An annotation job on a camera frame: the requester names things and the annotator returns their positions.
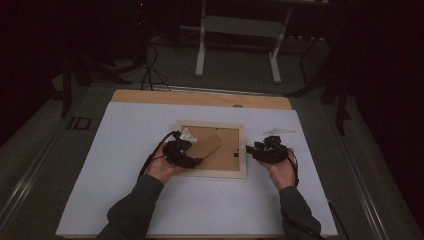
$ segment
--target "white tabletop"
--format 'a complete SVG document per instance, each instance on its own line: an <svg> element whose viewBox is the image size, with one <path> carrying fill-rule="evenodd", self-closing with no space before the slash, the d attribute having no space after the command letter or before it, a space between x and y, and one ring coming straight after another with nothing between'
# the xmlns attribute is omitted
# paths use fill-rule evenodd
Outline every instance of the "white tabletop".
<svg viewBox="0 0 424 240"><path fill-rule="evenodd" d="M322 225L337 235L327 199L294 110L109 103L56 234L95 236L109 208L134 187L147 156L173 131L176 120L242 123L246 143L273 128L295 130L282 144L295 149L299 191ZM173 177L156 205L149 237L275 236L283 234L277 189L250 155L246 179Z"/></svg>

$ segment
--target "sleeve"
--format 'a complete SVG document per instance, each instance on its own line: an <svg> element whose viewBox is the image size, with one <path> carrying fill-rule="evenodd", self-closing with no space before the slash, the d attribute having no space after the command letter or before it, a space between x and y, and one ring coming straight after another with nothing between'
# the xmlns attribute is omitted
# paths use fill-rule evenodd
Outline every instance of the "sleeve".
<svg viewBox="0 0 424 240"><path fill-rule="evenodd" d="M144 239L163 187L158 179L142 175L131 193L109 209L109 223L96 239Z"/></svg>
<svg viewBox="0 0 424 240"><path fill-rule="evenodd" d="M287 239L320 239L321 224L312 216L311 209L297 188L283 188L279 193L283 230Z"/></svg>

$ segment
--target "white metal table leg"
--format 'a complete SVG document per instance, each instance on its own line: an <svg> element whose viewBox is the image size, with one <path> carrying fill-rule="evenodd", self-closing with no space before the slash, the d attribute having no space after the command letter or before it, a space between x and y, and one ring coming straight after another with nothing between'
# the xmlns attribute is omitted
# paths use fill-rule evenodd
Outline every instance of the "white metal table leg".
<svg viewBox="0 0 424 240"><path fill-rule="evenodd" d="M278 52L280 51L281 43L283 42L283 39L284 39L284 34L286 32L292 10L293 10L292 8L287 9L286 17L284 19L284 22L281 24L281 29L277 36L277 43L275 45L275 48L272 52L269 53L269 61L271 64L272 78L274 80L274 83L276 84L281 83L280 70L278 70L277 56L278 56Z"/></svg>
<svg viewBox="0 0 424 240"><path fill-rule="evenodd" d="M200 20L200 46L197 54L196 77L203 76L203 66L205 64L205 22L206 22L206 0L202 1L202 19Z"/></svg>

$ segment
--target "floor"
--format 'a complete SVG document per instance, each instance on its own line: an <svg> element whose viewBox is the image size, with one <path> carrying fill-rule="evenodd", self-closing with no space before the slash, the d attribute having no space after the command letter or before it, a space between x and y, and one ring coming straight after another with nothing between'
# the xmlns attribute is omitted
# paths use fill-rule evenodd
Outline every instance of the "floor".
<svg viewBox="0 0 424 240"><path fill-rule="evenodd" d="M259 47L252 48L237 37L225 36L224 42L222 38L207 36L204 75L198 78L194 76L197 30L182 33L178 45L158 36L148 48L150 62L157 56L151 69L152 88L282 96L305 86L299 57L307 42L288 39L283 43L278 57L283 82L275 85L267 57L268 40L255 42ZM308 54L308 77L319 69L327 52L325 43L319 42ZM105 108L116 89L141 88L145 72L146 68L139 68L123 74L133 82L130 86L114 84L96 73L90 87L74 83L74 104L65 118L59 117L61 102L48 101L0 149L0 204L6 206L1 214L1 239L63 239L55 236L55 231ZM150 84L143 87L150 89ZM355 100L349 98L351 120L345 121L346 136L341 136L334 124L335 105L322 105L321 92L317 89L290 101L301 120L324 191L336 210L339 235L332 239L347 239L341 223L350 239L424 239ZM91 118L92 124L88 130L68 129L72 117ZM36 174L26 174L31 166L38 169ZM14 198L19 201L12 206L8 201L15 186L26 188L23 198ZM6 218L8 209L13 211Z"/></svg>

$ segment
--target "person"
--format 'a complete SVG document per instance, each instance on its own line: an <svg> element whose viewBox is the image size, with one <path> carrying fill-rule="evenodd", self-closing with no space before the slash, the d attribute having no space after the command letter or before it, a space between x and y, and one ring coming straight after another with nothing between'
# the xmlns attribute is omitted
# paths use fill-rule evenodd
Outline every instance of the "person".
<svg viewBox="0 0 424 240"><path fill-rule="evenodd" d="M146 171L140 176L131 193L115 203L108 211L108 224L97 235L99 240L144 239L155 209L156 201L164 185L185 169L170 165L162 152L162 144L153 155ZM316 239L321 224L313 216L303 196L295 187L295 173L288 161L294 160L293 149L289 159L278 164L258 161L264 166L279 191L282 227L287 239Z"/></svg>

